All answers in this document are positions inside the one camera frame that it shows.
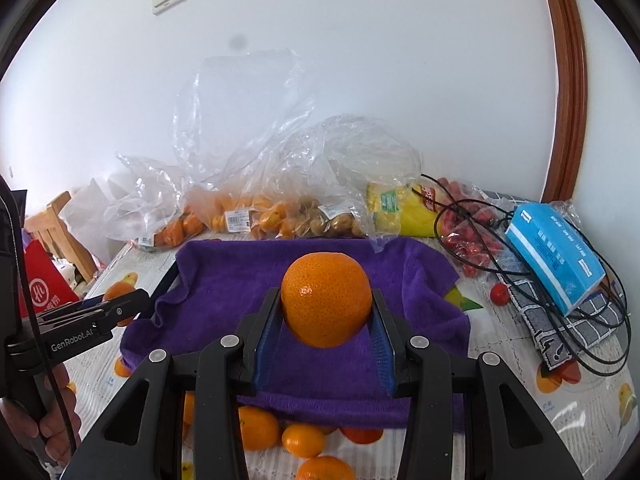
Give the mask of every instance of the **wooden chair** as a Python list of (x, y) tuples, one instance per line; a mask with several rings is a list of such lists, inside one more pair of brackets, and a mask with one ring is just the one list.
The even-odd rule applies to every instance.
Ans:
[(27, 217), (24, 228), (31, 236), (40, 240), (49, 253), (58, 258), (66, 258), (74, 264), (84, 280), (89, 283), (97, 270), (94, 259), (89, 251), (69, 234), (65, 223), (58, 218), (58, 214), (69, 200), (71, 195), (65, 191), (49, 202), (44, 211)]

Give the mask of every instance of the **black cable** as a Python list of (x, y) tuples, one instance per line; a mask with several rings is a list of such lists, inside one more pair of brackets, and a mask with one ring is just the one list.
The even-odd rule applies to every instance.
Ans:
[[(509, 212), (506, 211), (505, 209), (502, 209), (492, 203), (486, 202), (484, 200), (476, 200), (473, 198), (463, 198), (460, 200), (457, 200), (453, 194), (449, 191), (449, 189), (447, 189), (447, 187), (441, 183), (440, 181), (438, 181), (437, 179), (433, 178), (432, 176), (426, 175), (426, 174), (422, 174), (421, 175), (424, 178), (427, 178), (429, 180), (431, 180), (432, 182), (436, 183), (448, 196), (448, 198), (450, 199), (450, 203), (445, 204), (445, 203), (441, 203), (435, 200), (435, 198), (430, 198), (427, 196), (424, 196), (422, 193), (418, 192), (418, 190), (414, 189), (412, 187), (412, 191), (420, 196), (421, 199), (431, 203), (433, 205), (433, 209), (435, 209), (435, 206), (438, 206), (440, 208), (440, 210), (438, 211), (436, 218), (434, 219), (433, 222), (433, 231), (435, 234), (436, 239), (438, 240), (438, 242), (440, 243), (440, 245), (442, 246), (442, 248), (450, 255), (452, 256), (454, 259), (456, 259), (457, 261), (459, 261), (460, 263), (462, 263), (463, 265), (467, 265), (470, 267), (473, 267), (477, 270), (482, 270), (484, 272), (489, 272), (492, 274), (498, 274), (500, 275), (503, 280), (505, 282), (507, 282), (512, 289), (517, 290), (524, 298), (526, 298), (526, 300), (530, 301), (533, 304), (539, 305), (540, 307), (542, 307), (543, 311), (546, 313), (546, 316), (549, 320), (549, 322), (551, 323), (554, 331), (556, 332), (560, 342), (562, 343), (562, 345), (564, 345), (564, 347), (566, 348), (567, 352), (572, 356), (572, 358), (576, 359), (577, 362), (579, 362), (586, 370), (592, 372), (595, 375), (598, 376), (602, 376), (602, 377), (609, 377), (609, 376), (613, 376), (617, 373), (619, 373), (620, 370), (622, 370), (622, 368), (626, 365), (626, 361), (628, 360), (628, 356), (629, 356), (629, 352), (630, 352), (630, 345), (631, 345), (631, 324), (629, 322), (629, 318), (628, 318), (628, 305), (626, 302), (626, 291), (624, 289), (624, 285), (622, 284), (622, 280), (620, 280), (620, 277), (618, 276), (618, 274), (616, 273), (615, 269), (613, 269), (613, 267), (611, 267), (611, 265), (608, 263), (608, 261), (606, 259), (604, 259), (601, 254), (596, 251), (593, 247), (593, 245), (591, 244), (591, 242), (588, 240), (588, 238), (583, 234), (583, 232), (580, 231), (580, 229), (578, 229), (571, 221), (566, 220), (573, 229), (575, 229), (575, 231), (581, 236), (582, 240), (585, 242), (585, 244), (590, 248), (591, 251), (593, 251), (593, 253), (596, 255), (596, 257), (600, 260), (600, 263), (607, 269), (606, 272), (606, 283), (600, 283), (600, 288), (601, 290), (603, 290), (603, 292), (606, 295), (606, 304), (604, 307), (602, 307), (599, 310), (595, 310), (592, 314), (587, 314), (585, 311), (583, 311), (580, 307), (576, 308), (574, 311), (572, 311), (572, 313), (570, 313), (568, 316), (563, 316), (558, 307), (556, 306), (556, 304), (553, 302), (552, 298), (549, 296), (548, 292), (546, 291), (545, 286), (543, 285), (542, 282), (540, 282), (540, 280), (538, 279), (538, 277), (535, 275), (535, 273), (533, 272), (531, 266), (527, 263), (527, 261), (524, 259), (524, 257), (518, 252), (516, 251), (513, 247), (511, 247), (511, 245), (509, 243), (507, 243), (506, 240), (503, 240), (502, 237), (496, 232), (496, 229), (504, 226), (506, 227), (506, 225), (508, 224), (508, 222), (513, 218), (513, 211)], [(471, 203), (475, 203), (475, 204), (479, 204), (485, 207), (490, 207), (492, 209), (495, 209), (499, 212), (501, 212), (503, 214), (502, 218), (500, 219), (495, 219), (494, 221), (489, 223), (483, 223), (483, 222), (479, 222), (474, 215), (477, 213), (477, 211), (475, 212), (471, 212), (468, 210), (468, 208), (465, 208), (464, 205), (465, 204), (471, 204)], [(473, 263), (472, 261), (467, 260), (466, 258), (463, 258), (462, 256), (460, 256), (459, 254), (457, 254), (453, 249), (451, 249), (447, 244), (446, 241), (443, 240), (443, 236), (441, 236), (438, 232), (438, 224), (440, 223), (440, 219), (442, 218), (442, 216), (444, 215), (445, 212), (447, 211), (452, 211), (456, 214), (456, 216), (458, 216), (460, 219), (459, 222), (457, 222), (457, 225), (461, 225), (461, 224), (465, 224), (465, 225), (469, 225), (472, 229), (472, 231), (474, 232), (474, 235), (476, 237), (475, 242), (478, 242), (483, 251), (484, 254), (486, 256), (489, 257), (489, 260), (491, 261), (491, 264), (493, 264), (493, 267), (487, 267), (487, 266), (482, 266), (482, 265), (478, 265)], [(518, 260), (518, 262), (526, 269), (526, 272), (522, 272), (522, 271), (515, 271), (515, 270), (507, 270), (507, 269), (503, 269), (502, 266), (500, 265), (500, 263), (498, 263), (497, 259), (494, 257), (494, 254), (492, 253), (492, 250), (488, 247), (486, 241), (484, 240), (481, 232), (479, 231), (479, 229), (476, 227), (476, 224), (478, 226), (482, 226), (484, 228), (484, 230), (491, 235), (493, 238), (495, 238), (496, 240), (498, 240), (501, 245), (504, 248), (507, 248), (508, 250), (511, 251), (511, 253), (513, 253), (513, 255), (516, 257), (516, 259)], [(615, 293), (615, 291), (613, 290), (613, 286), (611, 284), (610, 281), (610, 277), (609, 277), (609, 272), (610, 271), (616, 281), (616, 284), (620, 286), (620, 295), (617, 295)], [(530, 280), (534, 286), (533, 290), (536, 290), (539, 294), (542, 295), (541, 298), (536, 298), (533, 297), (532, 295), (530, 295), (528, 292), (526, 292), (525, 290), (523, 290), (518, 284), (516, 284), (512, 278), (512, 276), (520, 276), (520, 277), (526, 277), (528, 280)], [(619, 313), (622, 315), (622, 320), (620, 320), (618, 323), (615, 324), (611, 324), (606, 322), (606, 320), (604, 319), (604, 317), (602, 316), (602, 312), (608, 308), (608, 305), (612, 303), (614, 304)], [(595, 323), (595, 324), (599, 324), (601, 326), (604, 326), (610, 330), (614, 330), (619, 328), (620, 326), (622, 326), (623, 324), (625, 325), (626, 328), (626, 336), (627, 336), (627, 342), (626, 342), (626, 348), (624, 349), (624, 351), (622, 352), (622, 354), (620, 355), (620, 357), (613, 359), (613, 360), (604, 360), (601, 359), (600, 357), (598, 357), (597, 355), (593, 354), (587, 347), (586, 345), (583, 343), (583, 341), (580, 341), (578, 339), (578, 337), (576, 336), (577, 332), (576, 330), (572, 330), (571, 327), (569, 327), (567, 320), (571, 320), (574, 322), (579, 322), (581, 320), (588, 320), (589, 322)], [(591, 359), (593, 359), (594, 361), (606, 365), (606, 366), (612, 366), (612, 365), (617, 365), (618, 363), (621, 363), (620, 365), (618, 365), (614, 371), (602, 371), (602, 370), (596, 370), (595, 368), (591, 367), (591, 365), (588, 365), (578, 354), (579, 353), (585, 353), (586, 355), (588, 355), (588, 357), (590, 357)]]
[(29, 323), (31, 325), (31, 330), (33, 331), (33, 338), (35, 339), (36, 346), (38, 348), (38, 352), (40, 353), (40, 357), (42, 358), (42, 362), (44, 364), (44, 369), (49, 378), (49, 383), (51, 384), (51, 389), (56, 398), (56, 402), (60, 407), (60, 413), (62, 414), (62, 420), (65, 424), (66, 436), (69, 440), (69, 449), (71, 455), (76, 452), (76, 438), (74, 436), (73, 426), (71, 425), (71, 418), (69, 417), (69, 413), (65, 406), (65, 401), (62, 398), (62, 393), (60, 392), (60, 388), (58, 383), (56, 382), (56, 377), (53, 373), (53, 368), (51, 366), (51, 362), (49, 360), (49, 356), (47, 355), (47, 350), (44, 346), (44, 341), (42, 340), (42, 334), (40, 333), (40, 327), (38, 326), (38, 319), (36, 317), (36, 312), (33, 307), (33, 300), (31, 299), (31, 292), (29, 290), (29, 281), (27, 278), (26, 266), (24, 263), (24, 249), (22, 247), (22, 233), (20, 232), (20, 220), (18, 218), (18, 208), (14, 200), (14, 196), (9, 189), (9, 186), (5, 182), (2, 175), (0, 175), (0, 201), (2, 201), (2, 205), (7, 212), (9, 217), (9, 223), (11, 224), (12, 231), (12, 242), (14, 244), (14, 255), (15, 255), (15, 263), (18, 272), (18, 279), (20, 280), (20, 287), (22, 289), (22, 296), (24, 298), (24, 304), (27, 309), (27, 313), (29, 315)]

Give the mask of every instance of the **hand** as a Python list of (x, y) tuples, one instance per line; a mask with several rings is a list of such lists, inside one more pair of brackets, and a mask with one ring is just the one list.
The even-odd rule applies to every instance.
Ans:
[[(78, 414), (74, 412), (76, 408), (76, 394), (66, 387), (69, 384), (69, 374), (66, 371), (65, 365), (59, 364), (55, 366), (53, 368), (53, 375), (56, 378), (56, 383), (60, 387), (60, 394), (62, 394), (62, 399), (65, 401), (66, 410), (71, 419), (76, 445), (79, 445), (80, 436), (78, 435), (78, 431), (80, 431), (81, 421)], [(44, 383), (45, 387), (50, 390), (51, 386), (48, 378), (45, 378)], [(40, 427), (38, 427), (33, 419), (20, 407), (8, 399), (0, 399), (0, 413), (4, 416), (4, 420), (18, 442), (20, 442), (23, 447), (30, 449), (28, 439), (35, 438), (39, 433), (42, 433), (42, 436), (48, 438), (47, 445), (45, 446), (47, 454), (60, 465), (66, 465), (71, 458), (71, 450), (69, 449), (69, 440), (66, 436), (65, 423), (62, 420), (60, 407), (54, 399), (48, 408), (49, 411), (47, 415), (42, 418)]]

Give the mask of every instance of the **yellow package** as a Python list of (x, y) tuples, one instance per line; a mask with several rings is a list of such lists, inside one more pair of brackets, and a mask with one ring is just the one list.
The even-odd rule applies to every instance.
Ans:
[[(415, 194), (412, 187), (422, 196)], [(436, 192), (420, 184), (396, 188), (369, 184), (367, 207), (374, 215), (376, 231), (402, 236), (435, 237), (433, 222), (437, 211), (433, 203), (423, 197), (436, 198)]]

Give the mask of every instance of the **purple towel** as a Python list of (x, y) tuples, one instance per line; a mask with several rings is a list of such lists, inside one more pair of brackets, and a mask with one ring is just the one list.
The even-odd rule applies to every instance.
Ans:
[[(177, 255), (181, 284), (156, 303), (153, 319), (137, 319), (120, 345), (137, 366), (155, 348), (173, 355), (202, 350), (233, 333), (242, 316), (260, 309), (268, 289), (303, 254), (335, 251), (357, 260), (380, 288), (393, 314), (450, 353), (466, 356), (467, 316), (442, 297), (458, 274), (437, 251), (396, 238), (375, 254), (367, 240), (194, 241)], [(380, 385), (366, 327), (331, 349), (311, 348), (283, 326), (266, 386), (241, 402), (282, 418), (352, 428), (404, 428), (407, 399), (391, 399)]]

